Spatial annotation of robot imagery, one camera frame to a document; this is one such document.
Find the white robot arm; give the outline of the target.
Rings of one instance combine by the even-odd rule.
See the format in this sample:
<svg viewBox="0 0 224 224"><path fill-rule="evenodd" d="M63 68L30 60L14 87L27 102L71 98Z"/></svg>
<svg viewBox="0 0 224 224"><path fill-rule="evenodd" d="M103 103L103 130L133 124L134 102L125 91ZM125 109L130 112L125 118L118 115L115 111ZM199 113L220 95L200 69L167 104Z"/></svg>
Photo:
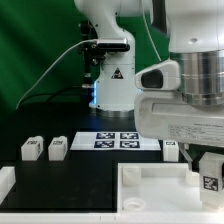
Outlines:
<svg viewBox="0 0 224 224"><path fill-rule="evenodd" d="M90 108L133 114L144 137L224 148L224 0L74 0L106 53ZM149 13L169 59L134 70L135 39L117 17Z"/></svg>

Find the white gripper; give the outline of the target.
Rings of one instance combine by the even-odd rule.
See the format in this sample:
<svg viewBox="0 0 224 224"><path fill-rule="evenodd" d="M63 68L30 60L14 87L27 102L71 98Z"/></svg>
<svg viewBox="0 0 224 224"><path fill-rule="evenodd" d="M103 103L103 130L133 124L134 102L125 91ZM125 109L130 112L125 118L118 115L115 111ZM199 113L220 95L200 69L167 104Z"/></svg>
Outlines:
<svg viewBox="0 0 224 224"><path fill-rule="evenodd" d="M134 101L136 130L145 138L174 140L192 170L188 144L224 147L224 105L189 104L177 91L181 85L177 62L166 60L135 76L140 90Z"/></svg>

